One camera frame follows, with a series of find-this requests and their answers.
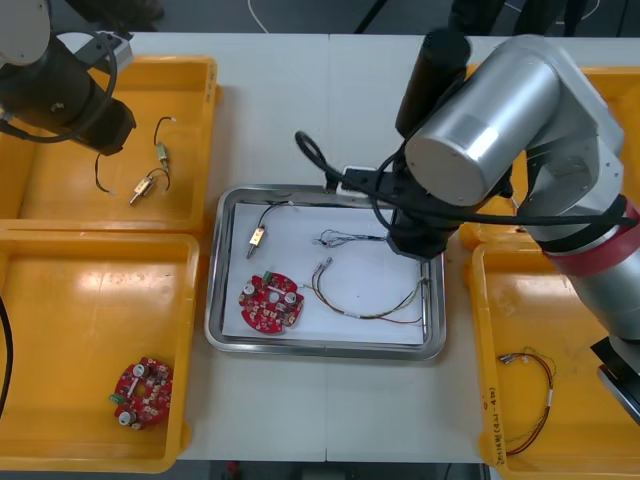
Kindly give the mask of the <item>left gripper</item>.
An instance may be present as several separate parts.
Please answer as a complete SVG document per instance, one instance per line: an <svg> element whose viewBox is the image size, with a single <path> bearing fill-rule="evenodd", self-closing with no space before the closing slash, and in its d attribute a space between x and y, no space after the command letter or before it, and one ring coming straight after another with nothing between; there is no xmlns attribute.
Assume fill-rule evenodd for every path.
<svg viewBox="0 0 640 480"><path fill-rule="evenodd" d="M74 142L101 155L111 156L123 149L135 128L136 121L131 109L123 102L112 99L106 111Z"/></svg>

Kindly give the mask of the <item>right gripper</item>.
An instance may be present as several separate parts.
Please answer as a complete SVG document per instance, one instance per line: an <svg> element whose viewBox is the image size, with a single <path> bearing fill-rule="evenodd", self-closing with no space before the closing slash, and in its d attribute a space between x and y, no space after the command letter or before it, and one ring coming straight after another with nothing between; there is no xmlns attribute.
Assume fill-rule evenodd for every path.
<svg viewBox="0 0 640 480"><path fill-rule="evenodd" d="M442 254L453 234L452 221L438 218L423 221L400 209L393 211L390 225L387 244L392 251L417 261L428 261Z"/></svg>

